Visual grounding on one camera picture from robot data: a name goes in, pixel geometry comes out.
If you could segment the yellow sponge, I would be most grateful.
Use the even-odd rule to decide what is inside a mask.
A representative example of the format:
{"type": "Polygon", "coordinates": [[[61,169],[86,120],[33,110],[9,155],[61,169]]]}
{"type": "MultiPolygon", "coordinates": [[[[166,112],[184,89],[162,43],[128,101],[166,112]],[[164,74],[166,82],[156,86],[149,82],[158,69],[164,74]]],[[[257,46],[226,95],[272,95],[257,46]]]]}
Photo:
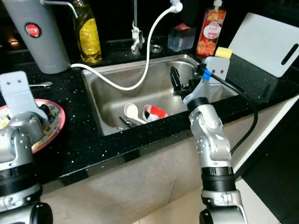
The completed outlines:
{"type": "Polygon", "coordinates": [[[226,58],[226,59],[230,59],[232,55],[233,55],[233,50],[224,47],[218,47],[214,54],[215,57],[226,58]]]}

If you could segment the clear plastic container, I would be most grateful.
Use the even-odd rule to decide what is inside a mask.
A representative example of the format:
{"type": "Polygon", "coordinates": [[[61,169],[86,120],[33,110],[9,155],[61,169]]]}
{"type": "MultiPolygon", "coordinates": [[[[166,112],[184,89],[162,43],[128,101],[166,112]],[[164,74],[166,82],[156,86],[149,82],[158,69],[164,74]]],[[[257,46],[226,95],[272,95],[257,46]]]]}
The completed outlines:
{"type": "Polygon", "coordinates": [[[195,27],[190,27],[185,23],[178,24],[169,32],[167,47],[175,52],[192,49],[195,36],[195,27]]]}

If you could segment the metal cutlery piece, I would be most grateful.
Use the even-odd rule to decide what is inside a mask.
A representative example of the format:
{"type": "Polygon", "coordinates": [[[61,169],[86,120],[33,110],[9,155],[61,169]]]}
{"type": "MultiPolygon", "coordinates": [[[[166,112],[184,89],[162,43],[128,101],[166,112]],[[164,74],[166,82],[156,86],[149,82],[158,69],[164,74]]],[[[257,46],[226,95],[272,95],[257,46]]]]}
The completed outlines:
{"type": "Polygon", "coordinates": [[[130,118],[119,117],[120,121],[123,122],[128,128],[133,128],[137,126],[135,120],[131,120],[130,118]]]}

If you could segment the stainless steel sink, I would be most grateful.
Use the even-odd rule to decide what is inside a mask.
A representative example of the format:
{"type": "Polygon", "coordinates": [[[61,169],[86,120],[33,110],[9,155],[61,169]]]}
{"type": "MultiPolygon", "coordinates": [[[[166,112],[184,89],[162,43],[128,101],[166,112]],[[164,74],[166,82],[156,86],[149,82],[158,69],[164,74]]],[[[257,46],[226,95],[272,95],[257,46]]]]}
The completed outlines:
{"type": "MultiPolygon", "coordinates": [[[[88,98],[95,110],[95,119],[103,136],[109,136],[129,129],[120,117],[125,117],[124,107],[133,103],[139,108],[139,117],[145,105],[153,105],[165,110],[169,116],[187,111],[182,98],[173,95],[170,70],[176,68],[181,84],[188,84],[199,62],[194,58],[181,54],[177,56],[154,58],[149,61],[149,68],[143,83],[132,91],[121,91],[103,81],[94,73],[82,70],[87,87],[88,98]]],[[[130,87],[139,81],[145,68],[145,61],[117,64],[95,68],[114,83],[130,87]]],[[[227,87],[211,88],[213,96],[210,102],[217,102],[237,95],[227,87]]]]}

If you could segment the red peach soap bottle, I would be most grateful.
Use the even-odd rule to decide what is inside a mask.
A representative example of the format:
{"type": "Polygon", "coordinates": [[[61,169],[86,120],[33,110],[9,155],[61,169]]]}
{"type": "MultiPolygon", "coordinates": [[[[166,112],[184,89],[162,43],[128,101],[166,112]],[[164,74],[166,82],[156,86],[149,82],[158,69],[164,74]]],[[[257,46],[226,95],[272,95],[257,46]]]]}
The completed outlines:
{"type": "Polygon", "coordinates": [[[201,57],[209,57],[215,54],[218,38],[227,13],[222,8],[222,3],[223,0],[214,0],[214,6],[209,7],[204,13],[196,47],[196,54],[201,57]]]}

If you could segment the white cutting board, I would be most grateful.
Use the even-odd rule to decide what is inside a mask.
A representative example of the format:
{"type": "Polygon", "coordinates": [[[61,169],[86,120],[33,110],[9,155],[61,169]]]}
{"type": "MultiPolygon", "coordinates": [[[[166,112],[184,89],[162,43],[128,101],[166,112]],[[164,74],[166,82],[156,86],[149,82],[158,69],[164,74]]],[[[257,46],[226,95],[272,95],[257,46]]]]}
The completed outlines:
{"type": "Polygon", "coordinates": [[[282,77],[299,57],[299,28],[247,13],[229,49],[274,77],[282,77]]]}

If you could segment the chrome faucet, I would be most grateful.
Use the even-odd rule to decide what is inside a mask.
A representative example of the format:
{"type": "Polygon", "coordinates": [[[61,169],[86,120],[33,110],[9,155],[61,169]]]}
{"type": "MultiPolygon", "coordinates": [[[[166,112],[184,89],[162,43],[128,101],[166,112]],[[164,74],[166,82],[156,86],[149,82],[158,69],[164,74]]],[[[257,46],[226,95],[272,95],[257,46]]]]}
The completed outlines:
{"type": "Polygon", "coordinates": [[[138,28],[139,19],[137,17],[137,0],[132,0],[132,7],[133,7],[133,21],[132,26],[135,25],[138,28]]]}

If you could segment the yellow liquid bottle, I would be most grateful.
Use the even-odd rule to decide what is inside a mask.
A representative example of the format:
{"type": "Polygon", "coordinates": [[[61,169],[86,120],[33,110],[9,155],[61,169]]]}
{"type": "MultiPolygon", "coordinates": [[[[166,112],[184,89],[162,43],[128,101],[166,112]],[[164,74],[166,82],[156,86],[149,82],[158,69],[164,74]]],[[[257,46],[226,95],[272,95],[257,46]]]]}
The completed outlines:
{"type": "Polygon", "coordinates": [[[87,64],[96,64],[102,60],[98,26],[90,4],[85,0],[71,0],[77,17],[73,26],[82,60],[87,64]]]}

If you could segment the red and white cup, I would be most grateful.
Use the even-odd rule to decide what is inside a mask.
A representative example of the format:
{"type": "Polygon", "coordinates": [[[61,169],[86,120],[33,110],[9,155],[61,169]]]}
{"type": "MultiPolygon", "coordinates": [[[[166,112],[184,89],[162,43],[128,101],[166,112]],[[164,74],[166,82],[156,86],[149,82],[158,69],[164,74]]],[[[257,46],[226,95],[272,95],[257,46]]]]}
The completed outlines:
{"type": "Polygon", "coordinates": [[[162,118],[166,118],[169,114],[162,110],[160,107],[154,105],[145,105],[143,107],[143,120],[146,122],[157,121],[162,118]]]}

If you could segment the pink plate with orange print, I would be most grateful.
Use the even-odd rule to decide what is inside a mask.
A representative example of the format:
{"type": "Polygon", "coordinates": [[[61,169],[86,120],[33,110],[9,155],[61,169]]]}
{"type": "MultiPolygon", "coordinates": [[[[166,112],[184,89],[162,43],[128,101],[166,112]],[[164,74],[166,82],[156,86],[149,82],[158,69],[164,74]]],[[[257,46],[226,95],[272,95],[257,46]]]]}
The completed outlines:
{"type": "Polygon", "coordinates": [[[43,138],[32,146],[33,154],[36,154],[37,152],[41,151],[41,149],[49,145],[51,141],[58,135],[60,130],[62,130],[65,124],[64,109],[60,105],[50,100],[41,98],[36,98],[36,104],[39,107],[49,109],[49,112],[47,113],[49,124],[43,129],[43,138]]]}

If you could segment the metal spoon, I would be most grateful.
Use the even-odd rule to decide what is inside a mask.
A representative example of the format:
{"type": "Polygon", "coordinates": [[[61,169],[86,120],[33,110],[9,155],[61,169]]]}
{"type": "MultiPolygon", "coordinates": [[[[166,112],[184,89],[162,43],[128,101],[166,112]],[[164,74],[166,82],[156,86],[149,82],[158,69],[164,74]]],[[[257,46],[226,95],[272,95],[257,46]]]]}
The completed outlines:
{"type": "Polygon", "coordinates": [[[30,84],[28,87],[29,88],[47,88],[51,87],[53,85],[52,82],[43,82],[43,83],[38,83],[38,84],[30,84]]]}

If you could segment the grey cylinder with red label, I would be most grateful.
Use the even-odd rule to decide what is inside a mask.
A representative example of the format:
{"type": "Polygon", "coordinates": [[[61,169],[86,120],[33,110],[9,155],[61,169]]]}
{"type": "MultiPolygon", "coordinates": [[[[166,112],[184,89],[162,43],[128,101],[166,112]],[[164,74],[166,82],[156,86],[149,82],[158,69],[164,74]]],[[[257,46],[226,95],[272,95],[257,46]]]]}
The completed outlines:
{"type": "Polygon", "coordinates": [[[53,74],[71,67],[51,6],[66,6],[77,18],[75,7],[58,0],[1,0],[39,70],[53,74]]]}

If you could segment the white spoon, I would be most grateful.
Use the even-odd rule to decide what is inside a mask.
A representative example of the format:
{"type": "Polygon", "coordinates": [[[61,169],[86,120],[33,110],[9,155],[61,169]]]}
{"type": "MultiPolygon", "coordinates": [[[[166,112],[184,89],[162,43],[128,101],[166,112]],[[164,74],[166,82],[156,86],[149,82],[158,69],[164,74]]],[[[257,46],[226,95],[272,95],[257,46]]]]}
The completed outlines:
{"type": "Polygon", "coordinates": [[[127,103],[124,107],[124,113],[126,117],[132,118],[135,121],[141,123],[141,124],[146,124],[146,121],[143,121],[139,116],[138,116],[138,108],[135,104],[133,103],[127,103]]]}

